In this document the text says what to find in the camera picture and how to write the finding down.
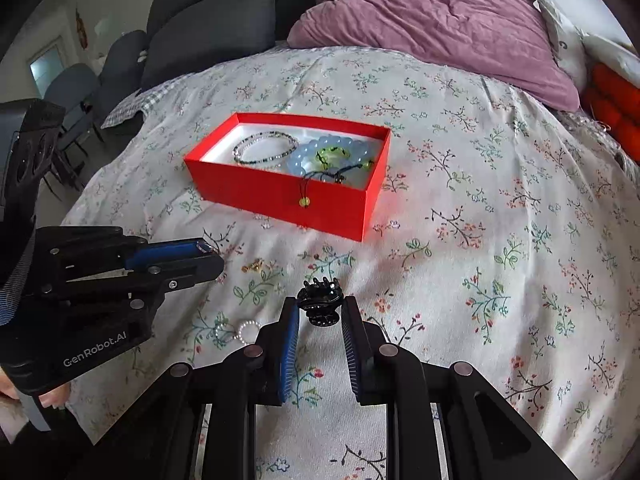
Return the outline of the person's left hand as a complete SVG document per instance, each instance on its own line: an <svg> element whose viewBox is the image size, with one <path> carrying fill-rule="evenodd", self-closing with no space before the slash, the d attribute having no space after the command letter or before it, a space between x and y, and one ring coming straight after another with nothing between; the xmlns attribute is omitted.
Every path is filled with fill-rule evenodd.
<svg viewBox="0 0 640 480"><path fill-rule="evenodd" d="M4 370L0 370L0 386L2 408L18 408L20 399L18 398L17 388L15 388ZM72 384L66 382L64 385L42 394L39 397L39 401L44 408L64 408L65 404L70 400L71 393Z"/></svg>

